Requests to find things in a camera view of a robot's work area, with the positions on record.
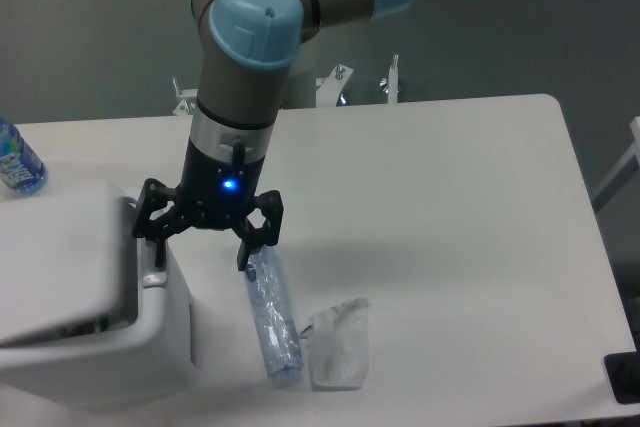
plastic bottle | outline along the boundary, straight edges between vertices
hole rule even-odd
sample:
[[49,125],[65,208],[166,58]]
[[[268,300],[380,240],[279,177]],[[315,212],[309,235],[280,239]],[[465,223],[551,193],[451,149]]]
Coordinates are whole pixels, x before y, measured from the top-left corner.
[[47,169],[18,132],[0,117],[0,179],[14,192],[32,194],[47,181]]
[[249,258],[245,283],[269,379],[278,387],[302,377],[302,354],[278,258],[270,247]]

white table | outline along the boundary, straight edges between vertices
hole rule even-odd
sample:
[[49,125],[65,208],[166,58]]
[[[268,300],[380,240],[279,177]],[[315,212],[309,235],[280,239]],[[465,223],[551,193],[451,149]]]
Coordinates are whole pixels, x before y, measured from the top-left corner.
[[[50,168],[48,195],[96,177],[175,185],[189,123],[20,128]],[[0,424],[494,426],[640,413],[608,384],[603,357],[634,345],[552,98],[282,112],[259,191],[272,188],[297,326],[370,299],[361,391],[269,389],[238,240],[189,231],[171,247],[196,298],[198,386],[92,412],[2,388]]]

